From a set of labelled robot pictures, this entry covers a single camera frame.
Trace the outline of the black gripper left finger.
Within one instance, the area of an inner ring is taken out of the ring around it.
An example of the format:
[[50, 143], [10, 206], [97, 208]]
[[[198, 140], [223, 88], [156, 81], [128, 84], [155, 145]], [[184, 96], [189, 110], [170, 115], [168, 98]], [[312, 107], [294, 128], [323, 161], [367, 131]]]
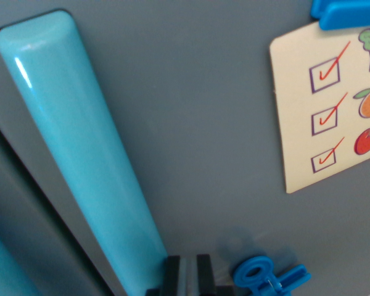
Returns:
[[186, 260], [179, 255], [166, 259], [163, 292], [186, 292]]

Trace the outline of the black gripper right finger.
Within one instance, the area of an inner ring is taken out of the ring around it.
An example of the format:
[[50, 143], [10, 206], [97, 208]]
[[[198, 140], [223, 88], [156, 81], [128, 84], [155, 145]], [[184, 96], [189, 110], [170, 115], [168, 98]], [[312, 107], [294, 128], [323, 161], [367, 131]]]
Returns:
[[216, 292], [212, 262], [209, 254], [198, 254], [191, 261], [190, 292]]

